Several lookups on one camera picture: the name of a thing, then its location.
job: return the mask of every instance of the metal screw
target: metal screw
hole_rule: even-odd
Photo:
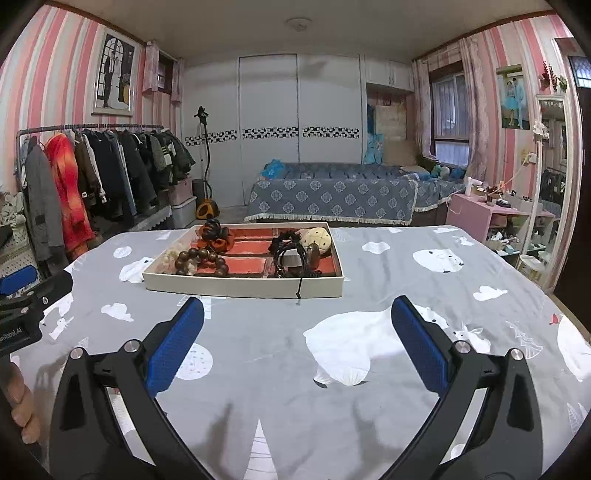
[[[470,344],[464,340],[456,342],[456,350],[460,353],[468,353],[471,350]]]
[[[74,348],[71,352],[70,352],[70,358],[73,358],[74,360],[78,360],[82,354],[84,353],[84,350],[80,347],[78,348]]]
[[[126,342],[123,349],[128,353],[134,353],[139,350],[139,342],[137,340],[130,340]]]
[[[511,349],[511,356],[514,360],[522,360],[523,359],[523,352],[518,348]]]

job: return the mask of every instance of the striped wall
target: striped wall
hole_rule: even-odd
[[[134,116],[91,115],[94,82],[106,27],[44,5],[0,67],[1,177],[15,191],[15,135],[23,128],[76,123],[161,124],[180,135],[181,109],[170,95],[141,94],[145,49],[139,57]],[[51,133],[40,134],[47,141]]]
[[[501,106],[496,84],[496,70],[499,67],[521,64],[524,70],[530,118],[535,115],[535,96],[540,92],[538,75],[543,72],[544,61],[552,65],[556,75],[566,75],[564,62],[553,45],[555,38],[572,37],[572,34],[558,15],[526,18],[493,27],[474,35],[478,42],[483,80],[487,93],[486,108],[489,121],[488,159],[486,180],[496,183],[509,182],[512,189],[522,195],[531,195],[535,183],[535,165],[521,167],[523,150],[535,151],[534,136],[531,130],[501,128]],[[429,70],[461,60],[457,43],[427,56]],[[575,135],[574,150],[580,138]]]

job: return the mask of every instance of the ceiling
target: ceiling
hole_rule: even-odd
[[[549,9],[544,0],[65,0],[188,64],[313,51],[409,62],[483,25]],[[298,33],[292,17],[312,20]]]

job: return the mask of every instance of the cable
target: cable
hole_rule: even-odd
[[[212,198],[213,197],[213,189],[212,186],[207,181],[207,175],[209,173],[209,164],[212,161],[211,153],[209,152],[209,139],[207,138],[207,124],[203,125],[205,127],[205,147],[207,148],[207,166],[205,167],[205,173],[203,175],[203,187],[205,190],[205,198]]]

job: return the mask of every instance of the red jacket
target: red jacket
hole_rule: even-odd
[[[70,252],[95,234],[90,228],[86,209],[78,191],[78,166],[74,149],[64,134],[53,136],[46,147],[53,182],[61,202],[61,224],[66,251]]]

